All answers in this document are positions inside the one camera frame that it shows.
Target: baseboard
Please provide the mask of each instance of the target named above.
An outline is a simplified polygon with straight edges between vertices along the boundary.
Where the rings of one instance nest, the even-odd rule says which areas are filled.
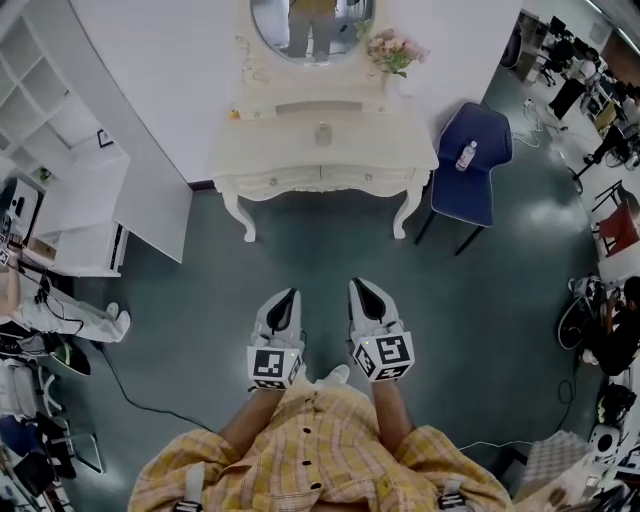
[[[200,192],[201,190],[215,190],[216,186],[213,183],[213,180],[206,181],[196,181],[194,183],[189,183],[189,187],[194,192]]]

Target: curved table leg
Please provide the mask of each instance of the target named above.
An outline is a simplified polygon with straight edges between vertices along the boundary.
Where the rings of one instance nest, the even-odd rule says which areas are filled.
[[[422,186],[414,185],[407,190],[407,199],[398,210],[393,221],[393,236],[398,240],[402,240],[407,236],[402,225],[418,209],[420,201],[422,201]]]
[[[247,232],[244,235],[244,241],[255,242],[256,225],[253,223],[251,216],[240,205],[238,195],[233,192],[223,192],[222,199],[224,200],[224,206],[231,216],[247,228]]]

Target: brown wall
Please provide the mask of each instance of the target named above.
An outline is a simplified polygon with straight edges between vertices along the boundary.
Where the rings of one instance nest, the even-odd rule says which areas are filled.
[[[602,50],[602,58],[618,80],[640,86],[640,55],[615,32]]]

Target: ceiling light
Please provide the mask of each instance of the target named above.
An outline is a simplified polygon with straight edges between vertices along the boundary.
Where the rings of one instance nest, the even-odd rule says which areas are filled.
[[[622,36],[622,38],[626,41],[626,43],[631,46],[631,49],[636,52],[638,55],[640,55],[640,48],[638,48],[636,46],[636,44],[631,40],[631,38],[625,33],[624,30],[622,29],[618,29],[618,32],[620,33],[620,35]]]
[[[604,16],[604,13],[602,12],[602,9],[600,9],[600,7],[598,7],[596,4],[594,4],[591,0],[584,0],[585,2],[587,2],[591,7],[593,7],[596,11],[598,11],[600,14],[602,14]]]

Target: black pants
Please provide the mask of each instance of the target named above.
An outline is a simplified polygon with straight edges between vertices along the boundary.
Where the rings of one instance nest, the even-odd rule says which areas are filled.
[[[578,80],[572,78],[567,80],[560,89],[560,92],[555,99],[549,103],[549,106],[553,109],[553,113],[558,119],[562,119],[564,115],[569,112],[571,106],[578,101],[578,98],[582,96],[587,88],[584,84],[578,82]]]
[[[609,128],[609,131],[602,141],[602,144],[600,144],[600,147],[598,147],[598,149],[596,149],[596,151],[593,153],[593,159],[597,163],[602,162],[604,155],[606,155],[616,146],[622,144],[624,140],[625,139],[624,135],[622,135],[622,132],[615,126],[612,126],[611,128]]]

